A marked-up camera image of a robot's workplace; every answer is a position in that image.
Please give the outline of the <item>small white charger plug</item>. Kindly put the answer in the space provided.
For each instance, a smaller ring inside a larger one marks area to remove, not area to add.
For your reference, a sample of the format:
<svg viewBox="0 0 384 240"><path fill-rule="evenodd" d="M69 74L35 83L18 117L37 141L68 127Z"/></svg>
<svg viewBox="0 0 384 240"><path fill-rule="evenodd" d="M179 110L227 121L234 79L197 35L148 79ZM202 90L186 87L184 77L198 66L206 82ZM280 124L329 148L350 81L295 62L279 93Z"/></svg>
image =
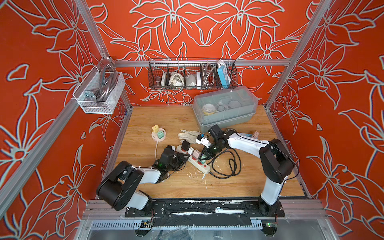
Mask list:
<svg viewBox="0 0 384 240"><path fill-rule="evenodd" d="M190 147L189 149L188 149L188 154L189 155L192 155L193 154L193 152L194 152L194 148L193 147Z"/></svg>

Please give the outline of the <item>black charger plug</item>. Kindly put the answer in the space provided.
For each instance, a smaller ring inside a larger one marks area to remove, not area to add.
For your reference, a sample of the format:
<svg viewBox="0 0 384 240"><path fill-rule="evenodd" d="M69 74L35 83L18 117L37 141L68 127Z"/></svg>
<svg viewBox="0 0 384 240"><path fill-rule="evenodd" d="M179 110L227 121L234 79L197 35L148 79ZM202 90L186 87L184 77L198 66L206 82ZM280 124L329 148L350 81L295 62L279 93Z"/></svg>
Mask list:
<svg viewBox="0 0 384 240"><path fill-rule="evenodd" d="M191 144L188 141L184 140L182 142L182 147L181 148L182 148L183 152L187 152L190 147L191 147Z"/></svg>

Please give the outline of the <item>pink charger plug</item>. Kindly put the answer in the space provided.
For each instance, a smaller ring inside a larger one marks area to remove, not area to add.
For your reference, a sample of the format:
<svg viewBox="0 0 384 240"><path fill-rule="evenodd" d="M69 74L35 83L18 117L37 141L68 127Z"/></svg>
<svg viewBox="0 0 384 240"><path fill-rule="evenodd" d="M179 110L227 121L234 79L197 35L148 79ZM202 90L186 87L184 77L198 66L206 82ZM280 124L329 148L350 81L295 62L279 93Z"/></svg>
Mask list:
<svg viewBox="0 0 384 240"><path fill-rule="evenodd" d="M200 156L201 156L201 152L200 152L199 150L195 149L195 150L193 151L192 158L193 158L194 160L199 160Z"/></svg>

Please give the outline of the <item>green charger plug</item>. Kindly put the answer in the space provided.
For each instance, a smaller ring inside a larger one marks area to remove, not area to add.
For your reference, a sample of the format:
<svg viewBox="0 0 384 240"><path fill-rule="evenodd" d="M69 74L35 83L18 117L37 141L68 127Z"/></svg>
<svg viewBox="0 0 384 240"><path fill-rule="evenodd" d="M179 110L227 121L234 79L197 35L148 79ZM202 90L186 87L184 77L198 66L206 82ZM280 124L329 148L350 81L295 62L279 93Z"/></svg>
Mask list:
<svg viewBox="0 0 384 240"><path fill-rule="evenodd" d="M210 154L207 153L201 153L199 161L204 164L206 161L209 161L211 159Z"/></svg>

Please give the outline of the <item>white power strip red sockets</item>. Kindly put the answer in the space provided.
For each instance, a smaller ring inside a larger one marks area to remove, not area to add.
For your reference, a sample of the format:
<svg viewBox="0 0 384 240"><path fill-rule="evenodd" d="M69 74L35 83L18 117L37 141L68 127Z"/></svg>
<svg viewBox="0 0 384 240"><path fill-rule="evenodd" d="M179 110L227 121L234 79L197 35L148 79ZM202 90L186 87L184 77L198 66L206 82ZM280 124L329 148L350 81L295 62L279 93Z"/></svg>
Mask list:
<svg viewBox="0 0 384 240"><path fill-rule="evenodd" d="M188 154L188 152L183 152L181 147L182 145L177 146L176 151L179 153ZM208 164L202 164L199 160L194 160L192 158L192 155L190 155L190 157L188 158L188 162L191 163L194 167L196 167L204 175L209 174L211 171L211 167Z"/></svg>

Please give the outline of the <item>round pink socket hub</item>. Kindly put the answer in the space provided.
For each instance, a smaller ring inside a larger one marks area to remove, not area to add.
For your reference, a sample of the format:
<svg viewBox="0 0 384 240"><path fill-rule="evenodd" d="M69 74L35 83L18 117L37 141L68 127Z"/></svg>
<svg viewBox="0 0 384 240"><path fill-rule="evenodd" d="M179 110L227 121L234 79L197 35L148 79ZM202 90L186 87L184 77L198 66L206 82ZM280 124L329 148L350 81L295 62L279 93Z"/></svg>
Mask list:
<svg viewBox="0 0 384 240"><path fill-rule="evenodd" d="M162 142L166 139L166 130L163 128L159 128L157 133L151 132L151 137L155 142Z"/></svg>

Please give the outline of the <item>yellow plug adapter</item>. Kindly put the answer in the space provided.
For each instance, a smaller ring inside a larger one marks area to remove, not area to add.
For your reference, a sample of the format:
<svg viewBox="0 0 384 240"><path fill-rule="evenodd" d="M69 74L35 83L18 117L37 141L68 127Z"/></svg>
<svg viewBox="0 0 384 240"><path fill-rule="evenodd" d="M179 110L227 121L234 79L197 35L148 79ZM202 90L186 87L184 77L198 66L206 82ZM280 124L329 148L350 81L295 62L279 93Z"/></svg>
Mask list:
<svg viewBox="0 0 384 240"><path fill-rule="evenodd" d="M152 127L152 130L153 130L153 133L154 134L157 134L158 132L159 132L159 126L158 125L154 125L153 127Z"/></svg>

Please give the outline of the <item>small green plug adapter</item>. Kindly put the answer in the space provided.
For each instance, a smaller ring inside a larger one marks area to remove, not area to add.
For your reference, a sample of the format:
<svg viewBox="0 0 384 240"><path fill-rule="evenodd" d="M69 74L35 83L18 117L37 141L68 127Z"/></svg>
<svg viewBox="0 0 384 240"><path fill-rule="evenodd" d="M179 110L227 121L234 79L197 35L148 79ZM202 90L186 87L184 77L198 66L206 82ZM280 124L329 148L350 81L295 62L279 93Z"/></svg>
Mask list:
<svg viewBox="0 0 384 240"><path fill-rule="evenodd" d="M158 137L159 139L164 138L164 137L165 137L165 132L164 132L164 131L159 131L159 132L157 133L157 137Z"/></svg>

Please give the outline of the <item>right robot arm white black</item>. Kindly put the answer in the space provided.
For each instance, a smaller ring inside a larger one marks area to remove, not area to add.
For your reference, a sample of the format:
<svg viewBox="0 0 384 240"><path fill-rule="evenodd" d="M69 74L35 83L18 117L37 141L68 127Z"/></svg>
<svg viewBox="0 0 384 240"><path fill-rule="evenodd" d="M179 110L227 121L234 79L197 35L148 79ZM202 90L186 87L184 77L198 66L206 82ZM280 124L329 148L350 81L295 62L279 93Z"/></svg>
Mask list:
<svg viewBox="0 0 384 240"><path fill-rule="evenodd" d="M286 181L298 165L291 158L282 142L278 139L262 141L234 129L222 130L218 125L212 126L208 133L213 137L210 143L208 137L199 134L195 142L204 145L200 161L213 162L220 154L228 150L241 150L261 160L264 174L266 176L265 186L258 197L256 209L262 216L271 216L277 212L278 201Z"/></svg>

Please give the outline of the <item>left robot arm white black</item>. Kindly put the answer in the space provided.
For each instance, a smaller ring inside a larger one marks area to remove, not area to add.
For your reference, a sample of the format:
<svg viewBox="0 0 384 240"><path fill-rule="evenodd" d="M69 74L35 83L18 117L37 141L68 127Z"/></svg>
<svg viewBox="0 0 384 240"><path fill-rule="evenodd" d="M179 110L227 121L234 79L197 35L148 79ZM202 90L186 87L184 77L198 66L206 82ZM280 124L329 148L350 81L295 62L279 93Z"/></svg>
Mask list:
<svg viewBox="0 0 384 240"><path fill-rule="evenodd" d="M136 167L122 161L102 180L97 196L116 211L129 208L148 213L152 210L153 199L140 191L139 185L164 182L185 167L189 156L187 152L167 147L150 167Z"/></svg>

